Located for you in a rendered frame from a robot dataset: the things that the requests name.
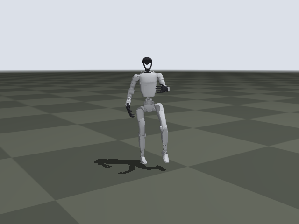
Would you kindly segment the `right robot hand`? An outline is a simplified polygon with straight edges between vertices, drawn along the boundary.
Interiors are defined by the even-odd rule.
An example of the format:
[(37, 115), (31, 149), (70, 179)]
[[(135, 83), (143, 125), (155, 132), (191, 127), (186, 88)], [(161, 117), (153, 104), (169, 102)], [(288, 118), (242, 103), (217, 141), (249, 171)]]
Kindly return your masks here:
[(131, 112), (132, 112), (132, 110), (130, 110), (130, 105), (129, 105), (129, 103), (126, 103), (126, 108), (127, 108), (127, 111), (128, 111), (128, 113), (129, 113), (129, 115), (130, 115), (130, 117), (134, 117), (134, 114), (132, 114)]

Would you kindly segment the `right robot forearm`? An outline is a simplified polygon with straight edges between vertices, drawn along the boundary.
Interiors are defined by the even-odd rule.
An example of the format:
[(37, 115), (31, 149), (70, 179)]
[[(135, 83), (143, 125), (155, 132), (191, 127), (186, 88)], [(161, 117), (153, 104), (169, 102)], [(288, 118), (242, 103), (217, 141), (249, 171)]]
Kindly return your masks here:
[[(129, 90), (130, 90), (130, 88), (129, 88)], [(130, 94), (129, 93), (129, 90), (128, 90), (128, 93), (127, 93), (127, 100), (126, 100), (126, 103), (129, 103), (129, 105), (130, 105), (130, 103), (131, 103), (131, 99), (132, 99), (132, 94)], [(126, 105), (126, 104), (125, 104)], [(127, 106), (127, 105), (126, 105)]]

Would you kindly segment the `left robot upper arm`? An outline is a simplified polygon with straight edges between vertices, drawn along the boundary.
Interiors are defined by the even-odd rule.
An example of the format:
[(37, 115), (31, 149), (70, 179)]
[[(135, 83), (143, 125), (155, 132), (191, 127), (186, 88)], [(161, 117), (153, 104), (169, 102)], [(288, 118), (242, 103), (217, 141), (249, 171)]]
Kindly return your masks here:
[(161, 73), (156, 73), (156, 75), (157, 75), (157, 80), (159, 81), (159, 83), (163, 84), (164, 86), (166, 86), (164, 78), (163, 78), (163, 75)]

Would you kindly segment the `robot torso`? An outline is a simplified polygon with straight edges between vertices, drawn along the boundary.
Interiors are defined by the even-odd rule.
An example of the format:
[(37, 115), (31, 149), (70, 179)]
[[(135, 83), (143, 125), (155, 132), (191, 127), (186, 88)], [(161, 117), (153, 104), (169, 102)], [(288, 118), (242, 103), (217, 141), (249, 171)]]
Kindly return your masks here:
[(156, 93), (156, 85), (157, 85), (157, 75), (156, 73), (140, 73), (139, 85), (140, 92), (143, 97), (147, 97), (143, 103), (144, 112), (152, 112), (155, 111), (155, 103), (150, 97), (154, 97)]

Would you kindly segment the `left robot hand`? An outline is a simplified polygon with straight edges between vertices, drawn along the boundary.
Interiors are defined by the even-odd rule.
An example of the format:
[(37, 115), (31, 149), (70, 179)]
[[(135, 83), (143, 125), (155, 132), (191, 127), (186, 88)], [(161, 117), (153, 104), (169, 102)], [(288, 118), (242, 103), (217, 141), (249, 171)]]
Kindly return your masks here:
[(161, 92), (157, 92), (157, 93), (168, 92), (168, 86), (164, 86), (163, 84), (159, 84), (159, 85), (161, 85), (161, 86), (156, 86), (156, 87), (159, 87), (156, 89), (161, 89), (161, 90), (156, 90), (156, 91), (161, 91)]

